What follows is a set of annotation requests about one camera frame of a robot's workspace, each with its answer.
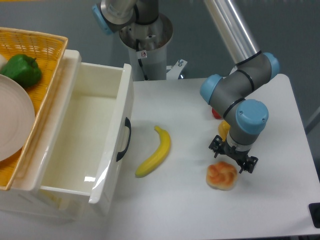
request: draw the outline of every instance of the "banana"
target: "banana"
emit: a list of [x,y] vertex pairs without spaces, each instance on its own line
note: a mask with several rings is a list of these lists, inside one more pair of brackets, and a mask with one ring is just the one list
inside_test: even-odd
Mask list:
[[137,168],[135,171],[135,176],[137,178],[143,178],[147,176],[149,173],[155,170],[169,154],[171,147],[169,133],[159,126],[155,126],[154,130],[159,134],[160,145],[157,150]]

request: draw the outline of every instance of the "green bell pepper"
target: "green bell pepper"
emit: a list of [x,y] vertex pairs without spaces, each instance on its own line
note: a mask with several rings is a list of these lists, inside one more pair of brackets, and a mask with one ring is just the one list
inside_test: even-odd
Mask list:
[[36,59],[25,54],[11,57],[0,74],[14,80],[25,89],[39,82],[42,76]]

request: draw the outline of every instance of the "white table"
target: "white table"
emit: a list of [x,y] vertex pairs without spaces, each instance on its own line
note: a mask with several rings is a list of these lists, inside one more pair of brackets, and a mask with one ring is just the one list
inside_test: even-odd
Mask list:
[[[203,79],[134,83],[132,136],[108,218],[67,221],[0,212],[1,239],[191,240],[320,234],[308,204],[320,185],[289,79],[278,75],[249,98],[269,110],[250,155],[259,161],[234,189],[206,183],[210,164],[223,160],[208,146],[220,120],[199,94]],[[167,159],[144,178],[135,170],[158,147],[154,126],[168,130]]]

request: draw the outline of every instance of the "red object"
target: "red object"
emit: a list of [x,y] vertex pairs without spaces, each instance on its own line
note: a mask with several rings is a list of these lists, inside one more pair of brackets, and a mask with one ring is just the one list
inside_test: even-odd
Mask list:
[[212,108],[212,114],[215,119],[222,119],[222,117],[219,115],[219,113],[217,113],[213,108]]

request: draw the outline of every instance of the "gray floor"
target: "gray floor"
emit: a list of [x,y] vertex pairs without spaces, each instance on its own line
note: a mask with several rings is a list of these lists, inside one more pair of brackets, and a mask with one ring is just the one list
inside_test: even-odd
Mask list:
[[[0,2],[0,26],[66,36],[68,49],[83,62],[121,67],[129,56],[119,37],[105,36],[91,13],[98,0]],[[253,36],[264,52],[273,53],[281,73],[289,76],[303,123],[320,106],[320,1],[237,0]],[[201,0],[159,0],[160,12],[172,21],[167,63],[188,61],[187,78],[226,75],[233,67]],[[307,136],[320,173],[320,124]]]

